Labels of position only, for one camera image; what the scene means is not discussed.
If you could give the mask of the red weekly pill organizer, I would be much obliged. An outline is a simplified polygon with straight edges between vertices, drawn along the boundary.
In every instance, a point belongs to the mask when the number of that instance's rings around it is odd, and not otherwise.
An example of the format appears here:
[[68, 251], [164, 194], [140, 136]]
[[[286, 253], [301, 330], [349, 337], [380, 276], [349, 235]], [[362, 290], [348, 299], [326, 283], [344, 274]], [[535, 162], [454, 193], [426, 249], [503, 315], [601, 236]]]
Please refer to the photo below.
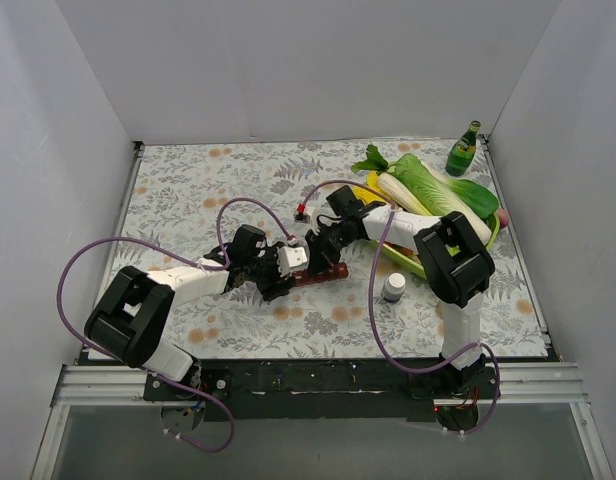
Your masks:
[[296, 287], [304, 287], [345, 279], [348, 275], [349, 272], [345, 262], [335, 264], [331, 268], [316, 274], [309, 274], [307, 270], [301, 270], [293, 273]]

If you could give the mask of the white pill bottle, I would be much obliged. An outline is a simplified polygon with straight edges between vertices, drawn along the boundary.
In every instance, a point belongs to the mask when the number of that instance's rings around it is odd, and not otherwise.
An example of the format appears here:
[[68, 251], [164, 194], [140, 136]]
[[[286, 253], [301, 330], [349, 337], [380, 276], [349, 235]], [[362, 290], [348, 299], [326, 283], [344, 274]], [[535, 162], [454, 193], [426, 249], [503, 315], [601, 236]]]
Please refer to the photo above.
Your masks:
[[389, 303], [398, 302], [406, 287], [406, 278], [401, 273], [392, 273], [384, 280], [381, 296]]

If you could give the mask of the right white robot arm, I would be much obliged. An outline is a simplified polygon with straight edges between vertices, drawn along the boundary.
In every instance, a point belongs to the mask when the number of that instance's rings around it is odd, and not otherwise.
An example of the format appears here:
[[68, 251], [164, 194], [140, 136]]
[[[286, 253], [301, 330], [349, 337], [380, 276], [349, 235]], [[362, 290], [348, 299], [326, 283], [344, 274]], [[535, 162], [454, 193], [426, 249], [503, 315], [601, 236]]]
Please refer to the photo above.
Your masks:
[[443, 311], [439, 361], [431, 367], [408, 367], [385, 347], [379, 350], [389, 364], [410, 377], [424, 376], [424, 388], [457, 398], [467, 395], [476, 387], [486, 362], [494, 357], [480, 340], [483, 295], [495, 272], [492, 257], [462, 213], [422, 216], [390, 203], [364, 203], [355, 196], [354, 186], [349, 182], [328, 196], [335, 215], [328, 224], [320, 222], [305, 203], [297, 207], [296, 221], [311, 226], [306, 235], [309, 276], [338, 263], [342, 250], [359, 240], [412, 249]]

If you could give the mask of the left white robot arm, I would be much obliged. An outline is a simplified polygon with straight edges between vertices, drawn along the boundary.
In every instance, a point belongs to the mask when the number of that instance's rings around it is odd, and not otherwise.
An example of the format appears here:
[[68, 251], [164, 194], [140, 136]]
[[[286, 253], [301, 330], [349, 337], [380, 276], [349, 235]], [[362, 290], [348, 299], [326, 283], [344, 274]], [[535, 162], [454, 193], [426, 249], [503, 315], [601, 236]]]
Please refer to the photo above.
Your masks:
[[118, 271], [89, 316], [85, 337], [131, 368], [166, 377], [166, 387], [181, 400], [201, 386], [191, 369], [195, 359], [162, 337], [170, 311], [206, 296], [228, 293], [246, 282], [255, 284], [266, 302], [289, 293], [293, 273], [308, 263], [305, 248], [294, 238], [267, 242], [263, 230], [242, 225], [233, 240], [191, 266], [153, 273], [133, 266]]

